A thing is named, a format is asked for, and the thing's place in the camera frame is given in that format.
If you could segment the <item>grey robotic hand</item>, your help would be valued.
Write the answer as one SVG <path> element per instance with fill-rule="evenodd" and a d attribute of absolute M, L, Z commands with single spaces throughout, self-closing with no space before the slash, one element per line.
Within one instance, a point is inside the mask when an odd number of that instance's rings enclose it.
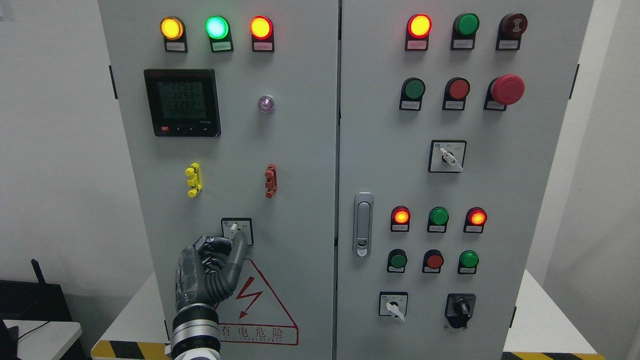
<path fill-rule="evenodd" d="M 249 251 L 246 234 L 232 239 L 202 235 L 179 256 L 175 272 L 175 307 L 178 312 L 194 304 L 217 305 L 236 290 Z"/>

